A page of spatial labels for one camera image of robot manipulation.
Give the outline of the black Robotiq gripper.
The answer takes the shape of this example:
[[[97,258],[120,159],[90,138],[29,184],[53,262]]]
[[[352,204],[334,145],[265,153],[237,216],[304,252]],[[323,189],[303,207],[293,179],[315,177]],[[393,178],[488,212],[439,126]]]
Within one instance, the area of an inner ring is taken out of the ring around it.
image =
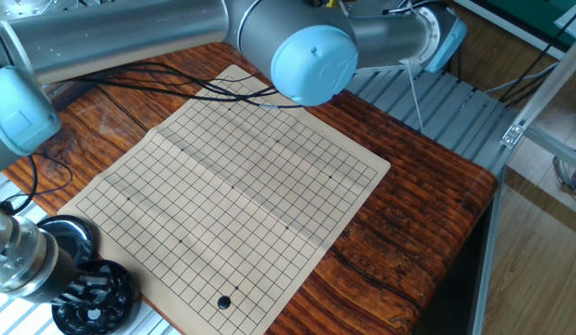
[[[59,248],[58,258],[47,280],[23,299],[34,303],[52,302],[56,306],[68,304],[88,307],[91,305],[91,299],[86,290],[109,290],[112,282],[108,276],[81,275],[81,273],[82,271],[75,266],[73,258]],[[74,281],[81,290],[67,290]]]

